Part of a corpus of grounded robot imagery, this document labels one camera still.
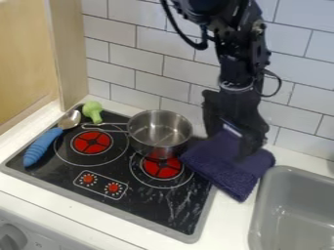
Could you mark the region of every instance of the sink basin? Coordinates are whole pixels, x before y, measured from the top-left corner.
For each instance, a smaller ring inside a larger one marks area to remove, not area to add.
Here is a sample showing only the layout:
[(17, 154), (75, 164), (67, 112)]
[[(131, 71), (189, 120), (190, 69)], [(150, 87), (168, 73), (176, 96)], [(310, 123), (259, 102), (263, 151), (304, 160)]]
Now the sink basin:
[(277, 166), (261, 182), (251, 250), (334, 250), (334, 180)]

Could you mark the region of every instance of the white countertop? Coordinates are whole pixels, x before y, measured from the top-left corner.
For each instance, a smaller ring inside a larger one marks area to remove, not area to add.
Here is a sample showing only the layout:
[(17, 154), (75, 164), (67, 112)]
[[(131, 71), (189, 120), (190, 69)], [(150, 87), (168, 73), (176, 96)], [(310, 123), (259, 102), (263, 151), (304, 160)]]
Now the white countertop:
[[(141, 110), (112, 101), (87, 96), (104, 108), (132, 116)], [(0, 136), (0, 163), (59, 119), (63, 113), (57, 102), (50, 103), (10, 131)], [(334, 178), (334, 162), (276, 146), (266, 146), (277, 165), (301, 168)], [(247, 234), (257, 189), (239, 204), (218, 191), (204, 231), (194, 244), (184, 244), (149, 229), (128, 223), (76, 201), (0, 173), (0, 209), (11, 210), (39, 225), (65, 233), (94, 249), (113, 250), (249, 250)]]

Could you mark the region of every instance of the metal pot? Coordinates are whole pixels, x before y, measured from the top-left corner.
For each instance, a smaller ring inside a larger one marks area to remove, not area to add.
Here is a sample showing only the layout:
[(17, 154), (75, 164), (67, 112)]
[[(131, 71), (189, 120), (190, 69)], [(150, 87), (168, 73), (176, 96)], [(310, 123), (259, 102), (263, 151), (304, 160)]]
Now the metal pot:
[[(104, 130), (104, 125), (126, 125), (127, 131)], [(156, 160), (177, 157), (187, 147), (192, 136), (191, 123), (178, 113), (149, 110), (132, 117), (128, 123), (83, 124), (83, 129), (129, 133), (130, 145), (139, 154)]]

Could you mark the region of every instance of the black stovetop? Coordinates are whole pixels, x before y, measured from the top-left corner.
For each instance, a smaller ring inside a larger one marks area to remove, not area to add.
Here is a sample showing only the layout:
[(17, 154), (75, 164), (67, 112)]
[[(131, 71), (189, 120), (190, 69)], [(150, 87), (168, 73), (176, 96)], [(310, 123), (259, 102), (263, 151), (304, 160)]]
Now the black stovetop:
[[(110, 123), (129, 120), (107, 111), (102, 112), (102, 118)], [(90, 120), (83, 117), (81, 123), (86, 122)], [(131, 149), (125, 133), (109, 132), (121, 129), (114, 125), (106, 125), (101, 130), (86, 130), (78, 126), (57, 138), (32, 167), (23, 168), (25, 149), (6, 167), (15, 170), (11, 173), (21, 172), (80, 194), (84, 196), (79, 199), (83, 203), (87, 203), (87, 199), (97, 201), (89, 202), (93, 207), (97, 204), (97, 208), (101, 208), (98, 204), (102, 203), (134, 215), (134, 220), (129, 214), (126, 220), (146, 228), (169, 236), (174, 232), (185, 237), (193, 235), (199, 228), (197, 224), (204, 219), (201, 217), (205, 217), (203, 209), (208, 205), (210, 183), (191, 172), (178, 159), (163, 163), (143, 159)]]

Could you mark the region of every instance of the purple towel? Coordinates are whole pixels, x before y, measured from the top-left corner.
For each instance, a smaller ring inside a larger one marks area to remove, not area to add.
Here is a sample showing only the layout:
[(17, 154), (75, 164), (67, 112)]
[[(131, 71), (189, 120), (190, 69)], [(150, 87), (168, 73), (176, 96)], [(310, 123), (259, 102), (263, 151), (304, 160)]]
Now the purple towel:
[(243, 161), (236, 161), (239, 143), (239, 137), (225, 130), (188, 150), (181, 156), (181, 161), (217, 188), (243, 202), (259, 178), (275, 164), (275, 159), (270, 152), (260, 149)]

